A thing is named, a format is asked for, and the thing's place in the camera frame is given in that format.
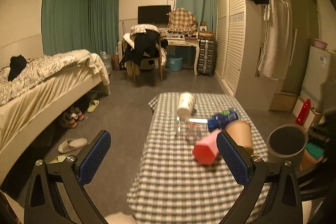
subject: black monitor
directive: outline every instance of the black monitor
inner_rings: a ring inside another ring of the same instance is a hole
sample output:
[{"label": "black monitor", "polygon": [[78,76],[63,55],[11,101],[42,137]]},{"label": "black monitor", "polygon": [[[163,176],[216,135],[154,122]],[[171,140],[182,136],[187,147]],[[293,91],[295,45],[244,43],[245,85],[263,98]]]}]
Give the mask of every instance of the black monitor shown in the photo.
[{"label": "black monitor", "polygon": [[138,24],[168,24],[170,5],[139,6]]}]

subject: blue trash bin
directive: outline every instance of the blue trash bin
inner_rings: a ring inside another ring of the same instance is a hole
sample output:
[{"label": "blue trash bin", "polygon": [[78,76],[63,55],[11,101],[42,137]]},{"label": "blue trash bin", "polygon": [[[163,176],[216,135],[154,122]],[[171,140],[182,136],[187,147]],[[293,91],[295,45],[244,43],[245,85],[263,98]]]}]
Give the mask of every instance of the blue trash bin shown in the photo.
[{"label": "blue trash bin", "polygon": [[169,70],[171,71],[180,71],[182,70],[182,57],[176,55],[169,55]]}]

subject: door handle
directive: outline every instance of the door handle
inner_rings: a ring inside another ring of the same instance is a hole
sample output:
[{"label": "door handle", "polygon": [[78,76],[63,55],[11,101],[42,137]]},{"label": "door handle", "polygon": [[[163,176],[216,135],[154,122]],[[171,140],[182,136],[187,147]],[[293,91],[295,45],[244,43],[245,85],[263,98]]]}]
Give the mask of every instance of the door handle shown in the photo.
[{"label": "door handle", "polygon": [[291,58],[290,58],[290,60],[289,60],[289,66],[292,64],[292,60],[293,60],[293,55],[294,55],[294,51],[295,51],[296,36],[297,36],[297,29],[295,29],[294,42],[293,42],[293,49],[292,49]]}]

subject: yellow slipper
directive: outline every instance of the yellow slipper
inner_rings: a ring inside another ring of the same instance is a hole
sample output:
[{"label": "yellow slipper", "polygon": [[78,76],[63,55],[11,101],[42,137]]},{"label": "yellow slipper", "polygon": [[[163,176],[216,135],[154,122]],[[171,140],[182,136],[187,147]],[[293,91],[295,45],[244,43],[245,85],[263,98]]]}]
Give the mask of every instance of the yellow slipper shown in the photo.
[{"label": "yellow slipper", "polygon": [[95,111],[96,107],[99,105],[98,100],[92,100],[90,101],[89,108],[87,109],[87,112],[91,113]]}]

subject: tablecloth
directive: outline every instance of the tablecloth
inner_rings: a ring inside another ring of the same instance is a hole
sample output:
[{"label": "tablecloth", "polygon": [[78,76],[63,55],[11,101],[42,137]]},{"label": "tablecloth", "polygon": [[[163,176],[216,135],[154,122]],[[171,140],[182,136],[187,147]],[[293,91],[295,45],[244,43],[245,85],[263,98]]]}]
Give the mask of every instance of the tablecloth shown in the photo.
[{"label": "tablecloth", "polygon": [[[175,133],[174,119],[180,93],[167,92],[149,102],[152,123],[145,142],[140,170],[127,202],[137,223],[219,223],[234,204],[243,186],[234,180],[222,158],[202,166],[192,155],[193,143]],[[236,108],[241,119],[251,124],[254,154],[267,161],[267,148],[239,102],[222,94],[195,93],[196,117],[208,117]],[[267,196],[265,185],[248,222],[258,215]]]}]

